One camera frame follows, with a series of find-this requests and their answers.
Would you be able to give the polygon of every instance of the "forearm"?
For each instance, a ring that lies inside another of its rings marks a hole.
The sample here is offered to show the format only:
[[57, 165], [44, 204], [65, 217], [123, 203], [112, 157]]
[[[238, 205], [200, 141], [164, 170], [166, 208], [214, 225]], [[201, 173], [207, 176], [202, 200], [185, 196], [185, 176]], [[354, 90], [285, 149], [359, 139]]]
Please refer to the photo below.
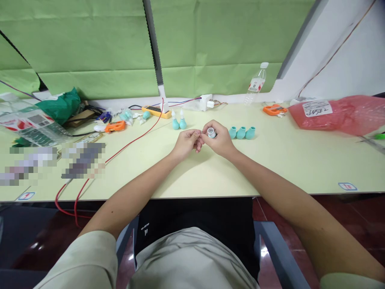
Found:
[[385, 269], [314, 198], [240, 152], [226, 157], [293, 227], [319, 278], [344, 272], [385, 281]]
[[79, 236], [102, 230], [118, 238], [123, 228], [139, 214], [179, 162], [170, 154], [124, 185], [102, 205]]

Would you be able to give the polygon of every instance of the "black pants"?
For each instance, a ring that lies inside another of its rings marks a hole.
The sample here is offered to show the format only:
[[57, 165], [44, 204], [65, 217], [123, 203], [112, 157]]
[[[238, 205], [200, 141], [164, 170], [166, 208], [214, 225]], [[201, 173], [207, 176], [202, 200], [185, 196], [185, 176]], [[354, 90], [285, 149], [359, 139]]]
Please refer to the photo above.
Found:
[[232, 250], [257, 280], [251, 197], [150, 200], [139, 215], [135, 254], [165, 235], [198, 227]]

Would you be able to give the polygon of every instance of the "hand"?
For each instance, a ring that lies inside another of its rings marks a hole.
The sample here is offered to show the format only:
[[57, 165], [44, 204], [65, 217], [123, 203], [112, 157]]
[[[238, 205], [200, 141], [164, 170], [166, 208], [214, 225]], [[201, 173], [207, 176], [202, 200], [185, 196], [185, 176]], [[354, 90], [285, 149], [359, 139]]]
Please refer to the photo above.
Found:
[[191, 150], [195, 149], [196, 153], [199, 153], [204, 144], [200, 135], [201, 131], [196, 129], [182, 131], [179, 134], [175, 147], [170, 155], [176, 157], [179, 161], [183, 161], [187, 158]]
[[[207, 135], [207, 129], [212, 127], [215, 130], [217, 136], [215, 138], [210, 138]], [[223, 125], [221, 125], [216, 120], [209, 121], [206, 123], [205, 127], [202, 130], [201, 139], [212, 148], [220, 156], [227, 158], [227, 156], [233, 154], [237, 151], [233, 142], [231, 140], [229, 131]]]

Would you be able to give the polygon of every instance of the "green paper backdrop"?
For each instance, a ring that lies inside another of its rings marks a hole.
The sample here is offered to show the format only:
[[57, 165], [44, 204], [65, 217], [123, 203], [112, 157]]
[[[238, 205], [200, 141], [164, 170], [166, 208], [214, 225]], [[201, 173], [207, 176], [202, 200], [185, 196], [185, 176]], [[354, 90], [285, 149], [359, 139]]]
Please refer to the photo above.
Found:
[[[36, 72], [2, 36], [0, 36], [0, 53], [2, 55], [0, 80], [27, 93], [39, 90], [40, 80]], [[4, 92], [12, 92], [21, 98], [30, 98], [0, 82], [0, 93]]]
[[152, 1], [166, 95], [246, 93], [264, 61], [270, 91], [314, 1]]
[[52, 94], [157, 96], [142, 0], [2, 0], [0, 27]]

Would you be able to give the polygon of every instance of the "bottle label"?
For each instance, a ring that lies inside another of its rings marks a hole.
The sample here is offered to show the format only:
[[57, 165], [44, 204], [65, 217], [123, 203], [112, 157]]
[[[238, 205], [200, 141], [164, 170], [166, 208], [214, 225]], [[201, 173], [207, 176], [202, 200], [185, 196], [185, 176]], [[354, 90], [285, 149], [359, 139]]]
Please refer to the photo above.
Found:
[[253, 78], [249, 85], [249, 90], [252, 92], [259, 92], [265, 81], [262, 78]]
[[0, 121], [0, 125], [11, 130], [11, 131], [19, 131], [24, 130], [26, 128], [30, 128], [31, 125], [28, 122], [25, 122], [21, 119], [18, 119], [15, 115], [9, 114], [8, 116], [3, 116]]
[[41, 110], [32, 110], [23, 114], [23, 118], [28, 121], [34, 128], [42, 128], [50, 125], [55, 121]]

